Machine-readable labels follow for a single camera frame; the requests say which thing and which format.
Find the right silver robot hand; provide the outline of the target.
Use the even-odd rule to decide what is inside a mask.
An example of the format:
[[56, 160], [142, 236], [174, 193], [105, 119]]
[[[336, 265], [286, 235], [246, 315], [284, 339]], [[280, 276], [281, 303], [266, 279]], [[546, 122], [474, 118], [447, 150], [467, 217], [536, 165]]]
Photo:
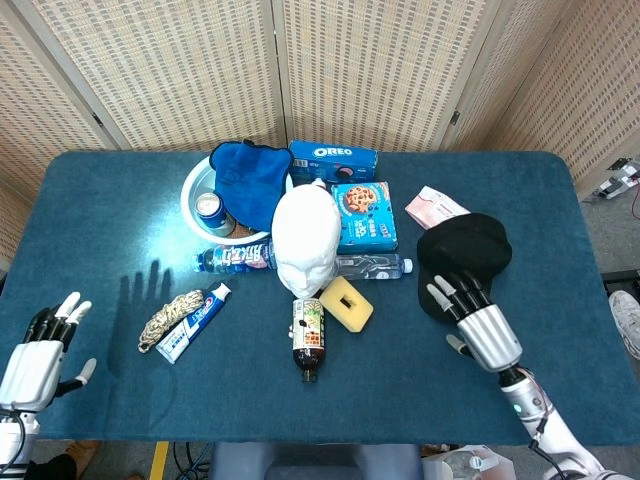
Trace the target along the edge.
[[469, 354], [485, 371], [500, 373], [518, 365], [522, 346], [476, 277], [468, 272], [435, 275], [426, 291], [455, 323]]

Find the black baseball cap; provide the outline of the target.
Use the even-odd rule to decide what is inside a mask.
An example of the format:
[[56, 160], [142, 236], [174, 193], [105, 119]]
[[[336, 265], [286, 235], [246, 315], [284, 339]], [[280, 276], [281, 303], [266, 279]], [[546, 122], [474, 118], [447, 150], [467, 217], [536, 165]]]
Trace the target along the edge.
[[503, 224], [485, 214], [455, 216], [428, 229], [417, 242], [419, 264], [418, 298], [423, 311], [432, 319], [451, 324], [447, 315], [428, 293], [427, 285], [437, 275], [449, 279], [471, 274], [486, 293], [493, 279], [512, 259], [512, 247]]

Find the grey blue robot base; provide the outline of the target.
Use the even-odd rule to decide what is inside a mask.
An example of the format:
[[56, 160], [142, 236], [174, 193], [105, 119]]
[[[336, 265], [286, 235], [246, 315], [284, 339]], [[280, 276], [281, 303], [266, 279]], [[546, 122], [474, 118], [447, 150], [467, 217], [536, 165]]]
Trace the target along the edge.
[[209, 480], [424, 480], [413, 444], [219, 442]]

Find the clear water bottle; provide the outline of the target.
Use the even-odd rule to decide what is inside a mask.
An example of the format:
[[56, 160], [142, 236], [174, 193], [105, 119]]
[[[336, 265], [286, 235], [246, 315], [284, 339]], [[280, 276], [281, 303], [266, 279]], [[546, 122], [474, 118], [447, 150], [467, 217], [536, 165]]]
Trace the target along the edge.
[[338, 255], [338, 276], [347, 280], [395, 280], [413, 271], [413, 262], [399, 254]]

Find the brown shoe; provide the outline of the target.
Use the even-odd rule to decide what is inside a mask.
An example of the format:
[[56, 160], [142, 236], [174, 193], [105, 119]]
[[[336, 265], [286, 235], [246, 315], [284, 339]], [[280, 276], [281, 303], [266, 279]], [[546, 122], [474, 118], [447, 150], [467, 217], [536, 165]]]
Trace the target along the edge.
[[97, 440], [83, 440], [74, 441], [66, 447], [64, 454], [73, 460], [78, 476], [89, 466], [101, 444], [102, 442]]

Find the white sneaker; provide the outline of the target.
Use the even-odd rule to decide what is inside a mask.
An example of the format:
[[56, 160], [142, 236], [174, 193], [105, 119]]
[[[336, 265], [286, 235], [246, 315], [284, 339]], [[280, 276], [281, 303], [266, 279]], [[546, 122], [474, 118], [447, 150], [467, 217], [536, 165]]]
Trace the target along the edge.
[[614, 291], [608, 301], [625, 347], [633, 358], [640, 361], [640, 303], [623, 290]]

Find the blue white toothpaste tube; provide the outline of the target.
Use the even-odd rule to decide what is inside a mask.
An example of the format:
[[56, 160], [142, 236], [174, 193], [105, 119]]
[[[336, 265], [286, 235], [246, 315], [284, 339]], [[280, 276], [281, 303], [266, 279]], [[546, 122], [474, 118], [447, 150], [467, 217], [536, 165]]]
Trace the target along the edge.
[[170, 364], [175, 364], [198, 334], [223, 308], [230, 293], [231, 289], [225, 283], [221, 283], [217, 288], [208, 292], [204, 296], [203, 304], [180, 320], [156, 345], [155, 349]]

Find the blue chocolate chip cookie box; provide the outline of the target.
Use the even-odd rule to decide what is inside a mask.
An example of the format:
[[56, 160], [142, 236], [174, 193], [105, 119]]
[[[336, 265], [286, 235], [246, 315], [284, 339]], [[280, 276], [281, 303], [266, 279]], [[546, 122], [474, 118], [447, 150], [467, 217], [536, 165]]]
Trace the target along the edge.
[[335, 184], [331, 193], [341, 215], [340, 255], [387, 253], [397, 248], [387, 182]]

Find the brown tea bottle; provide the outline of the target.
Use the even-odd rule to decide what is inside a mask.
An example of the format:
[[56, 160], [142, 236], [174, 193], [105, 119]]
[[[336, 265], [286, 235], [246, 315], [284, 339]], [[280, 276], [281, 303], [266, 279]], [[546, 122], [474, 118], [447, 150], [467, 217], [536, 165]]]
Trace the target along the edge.
[[317, 372], [325, 359], [324, 317], [324, 308], [316, 298], [292, 302], [289, 337], [293, 359], [301, 370], [303, 383], [316, 382]]

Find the blue label drink bottle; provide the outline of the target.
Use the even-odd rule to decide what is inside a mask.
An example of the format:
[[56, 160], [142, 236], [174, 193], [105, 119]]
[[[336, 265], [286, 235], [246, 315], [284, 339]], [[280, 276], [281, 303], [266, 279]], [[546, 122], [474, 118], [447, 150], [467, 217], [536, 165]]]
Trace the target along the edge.
[[271, 239], [244, 245], [217, 245], [192, 257], [196, 272], [238, 274], [275, 270], [276, 258]]

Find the white plastic basin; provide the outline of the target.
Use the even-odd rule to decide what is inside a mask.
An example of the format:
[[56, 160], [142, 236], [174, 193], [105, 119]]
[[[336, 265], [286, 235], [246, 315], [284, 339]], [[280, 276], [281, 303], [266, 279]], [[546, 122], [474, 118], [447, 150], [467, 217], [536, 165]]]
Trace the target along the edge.
[[210, 166], [209, 158], [199, 161], [187, 175], [180, 194], [180, 208], [183, 219], [191, 231], [201, 239], [224, 245], [242, 245], [254, 243], [270, 236], [269, 232], [253, 232], [236, 225], [234, 231], [226, 237], [219, 237], [210, 231], [196, 214], [197, 198], [212, 191], [215, 186], [215, 170]]

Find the blue Oreo box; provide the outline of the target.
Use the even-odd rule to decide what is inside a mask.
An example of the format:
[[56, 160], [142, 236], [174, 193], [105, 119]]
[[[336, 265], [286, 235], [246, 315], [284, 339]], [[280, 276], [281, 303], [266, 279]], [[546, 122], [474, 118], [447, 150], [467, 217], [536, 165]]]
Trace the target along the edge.
[[292, 140], [290, 175], [296, 185], [316, 179], [325, 184], [373, 182], [376, 177], [376, 150], [328, 143]]

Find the blue soda can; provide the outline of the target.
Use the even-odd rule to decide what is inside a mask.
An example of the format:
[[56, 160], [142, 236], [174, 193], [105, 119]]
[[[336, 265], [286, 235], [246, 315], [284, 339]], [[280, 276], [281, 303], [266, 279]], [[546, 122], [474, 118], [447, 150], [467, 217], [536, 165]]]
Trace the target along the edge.
[[214, 192], [200, 195], [195, 211], [204, 226], [219, 237], [229, 236], [235, 228], [235, 220], [229, 216], [223, 200]]

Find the blue cloth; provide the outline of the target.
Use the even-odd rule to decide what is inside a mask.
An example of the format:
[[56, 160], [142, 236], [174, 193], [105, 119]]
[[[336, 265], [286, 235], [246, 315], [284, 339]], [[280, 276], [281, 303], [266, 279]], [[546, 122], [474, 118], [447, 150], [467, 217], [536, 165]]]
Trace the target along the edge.
[[245, 227], [263, 232], [271, 231], [292, 163], [289, 149], [250, 140], [223, 142], [209, 156], [216, 172], [214, 191], [228, 213]]

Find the woven folding screen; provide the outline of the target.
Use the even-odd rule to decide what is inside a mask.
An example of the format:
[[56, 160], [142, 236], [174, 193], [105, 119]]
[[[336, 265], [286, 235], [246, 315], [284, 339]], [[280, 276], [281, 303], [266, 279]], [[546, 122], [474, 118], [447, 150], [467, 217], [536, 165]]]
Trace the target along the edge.
[[640, 156], [640, 0], [0, 0], [0, 182], [292, 139]]

